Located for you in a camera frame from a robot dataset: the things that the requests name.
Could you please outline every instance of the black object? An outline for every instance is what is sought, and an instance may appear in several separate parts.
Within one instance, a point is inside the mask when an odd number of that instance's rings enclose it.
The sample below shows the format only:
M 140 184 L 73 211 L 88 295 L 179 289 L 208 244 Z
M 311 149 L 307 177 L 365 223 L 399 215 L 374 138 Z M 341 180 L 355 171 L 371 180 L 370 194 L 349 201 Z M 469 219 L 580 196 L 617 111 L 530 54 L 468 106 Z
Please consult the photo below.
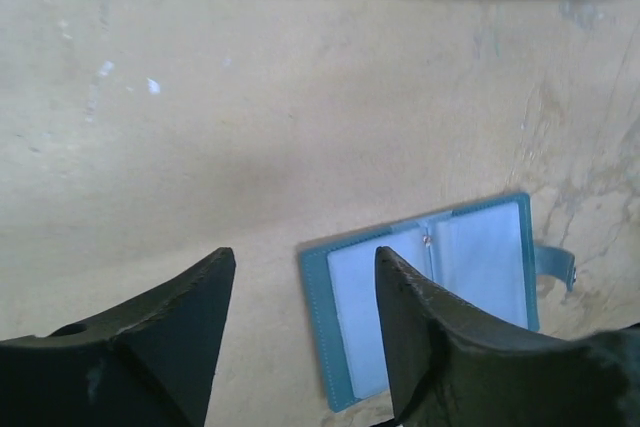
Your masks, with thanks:
M 0 342 L 0 425 L 204 425 L 235 261 L 174 279 L 49 337 Z
M 380 425 L 640 425 L 640 330 L 571 342 L 530 332 L 388 247 L 376 253 L 376 294 L 395 415 Z

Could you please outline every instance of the blue notebook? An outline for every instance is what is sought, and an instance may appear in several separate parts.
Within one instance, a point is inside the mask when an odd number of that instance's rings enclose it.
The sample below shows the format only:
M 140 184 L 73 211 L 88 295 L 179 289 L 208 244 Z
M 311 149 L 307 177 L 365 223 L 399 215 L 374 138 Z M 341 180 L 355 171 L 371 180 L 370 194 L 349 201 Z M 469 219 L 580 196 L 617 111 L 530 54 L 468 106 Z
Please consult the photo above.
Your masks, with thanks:
M 300 253 L 329 407 L 388 388 L 375 295 L 375 251 L 388 246 L 429 279 L 507 322 L 538 330 L 536 275 L 575 281 L 569 252 L 536 246 L 525 193 L 444 210 Z

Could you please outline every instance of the open notebook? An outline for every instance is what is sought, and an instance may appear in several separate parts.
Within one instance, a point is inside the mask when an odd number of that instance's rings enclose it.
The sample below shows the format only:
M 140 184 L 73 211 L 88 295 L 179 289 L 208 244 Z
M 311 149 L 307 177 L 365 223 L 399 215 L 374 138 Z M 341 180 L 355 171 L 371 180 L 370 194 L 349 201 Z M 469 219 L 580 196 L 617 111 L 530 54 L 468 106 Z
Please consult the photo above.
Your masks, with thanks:
M 329 406 L 388 388 L 374 257 L 388 246 L 423 275 L 507 322 L 538 329 L 536 273 L 570 289 L 573 256 L 534 246 L 529 196 L 502 196 L 308 249 L 300 264 Z

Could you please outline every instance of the worn surface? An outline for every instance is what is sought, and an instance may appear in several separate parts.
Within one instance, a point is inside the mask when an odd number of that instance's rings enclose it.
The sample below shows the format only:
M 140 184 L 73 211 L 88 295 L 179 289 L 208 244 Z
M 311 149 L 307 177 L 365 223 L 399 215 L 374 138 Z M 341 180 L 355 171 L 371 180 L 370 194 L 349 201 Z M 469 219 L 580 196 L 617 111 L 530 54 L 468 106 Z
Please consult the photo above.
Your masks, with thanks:
M 525 189 L 577 257 L 543 331 L 640 317 L 640 0 L 0 0 L 0 336 L 219 245 L 209 425 L 364 426 L 322 396 L 302 242 Z

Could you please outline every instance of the blue strap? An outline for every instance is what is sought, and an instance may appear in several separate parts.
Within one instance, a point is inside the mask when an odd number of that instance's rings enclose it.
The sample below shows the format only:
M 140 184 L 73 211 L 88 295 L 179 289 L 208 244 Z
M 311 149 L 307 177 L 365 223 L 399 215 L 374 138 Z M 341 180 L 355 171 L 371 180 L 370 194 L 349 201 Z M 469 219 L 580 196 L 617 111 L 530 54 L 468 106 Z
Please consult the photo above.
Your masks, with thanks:
M 568 250 L 536 244 L 533 248 L 536 257 L 536 274 L 552 275 L 562 280 L 567 290 L 573 290 L 576 281 L 576 257 Z

